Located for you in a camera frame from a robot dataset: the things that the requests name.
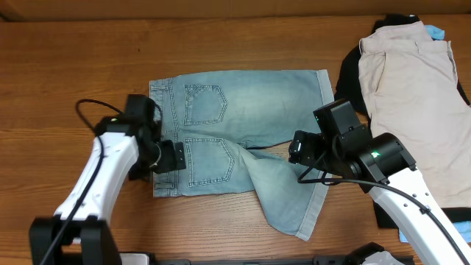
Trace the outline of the light blue denim shorts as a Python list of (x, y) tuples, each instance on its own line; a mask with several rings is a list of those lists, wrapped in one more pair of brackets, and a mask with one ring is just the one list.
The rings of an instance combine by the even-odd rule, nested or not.
[(298, 130), (319, 132), (315, 109), (333, 101), (325, 70), (209, 71), (152, 80), (149, 95), (166, 140), (183, 144), (185, 168), (153, 177), (156, 197), (255, 191), (267, 222), (308, 240), (327, 187), (300, 184), (321, 172), (269, 148)]

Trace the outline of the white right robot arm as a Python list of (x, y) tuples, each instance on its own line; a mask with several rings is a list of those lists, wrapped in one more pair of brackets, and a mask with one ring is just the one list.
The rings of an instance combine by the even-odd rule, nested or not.
[(318, 183), (355, 183), (398, 226), (424, 264), (469, 264), (470, 246), (438, 206), (408, 150), (364, 127), (344, 134), (296, 131), (291, 163), (318, 169)]

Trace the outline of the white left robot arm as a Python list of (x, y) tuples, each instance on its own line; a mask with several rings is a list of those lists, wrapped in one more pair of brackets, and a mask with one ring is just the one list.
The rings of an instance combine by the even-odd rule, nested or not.
[(120, 252), (109, 222), (125, 180), (186, 168), (183, 143), (158, 141), (156, 127), (151, 118), (118, 115), (93, 128), (93, 150), (72, 192), (29, 229), (34, 264), (155, 263), (147, 252)]

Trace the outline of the black garment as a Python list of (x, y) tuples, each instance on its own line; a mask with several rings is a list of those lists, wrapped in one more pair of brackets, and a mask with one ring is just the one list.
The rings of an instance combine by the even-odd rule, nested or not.
[[(415, 15), (388, 14), (384, 19), (375, 22), (371, 33), (373, 34), (383, 27), (408, 25), (418, 21), (420, 21), (420, 19)], [(366, 115), (366, 105), (364, 104), (361, 86), (358, 80), (358, 62), (360, 58), (360, 49), (359, 46), (356, 46), (343, 59), (334, 98), (349, 100), (355, 111)], [(379, 228), (397, 229), (397, 225), (376, 203), (374, 204), (374, 210)], [(464, 236), (470, 233), (469, 208), (443, 208), (443, 211), (460, 233)]]

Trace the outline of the beige shorts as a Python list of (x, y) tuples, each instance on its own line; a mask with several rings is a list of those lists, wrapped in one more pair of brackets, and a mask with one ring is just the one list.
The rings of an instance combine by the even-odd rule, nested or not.
[(458, 92), (451, 43), (416, 22), (381, 27), (359, 49), (372, 134), (400, 139), (441, 207), (470, 206), (470, 106)]

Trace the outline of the brown cardboard back panel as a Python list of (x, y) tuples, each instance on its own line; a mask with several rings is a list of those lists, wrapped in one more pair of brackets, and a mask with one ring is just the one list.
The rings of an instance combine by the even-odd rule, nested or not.
[(461, 14), (470, 0), (1, 0), (8, 21)]

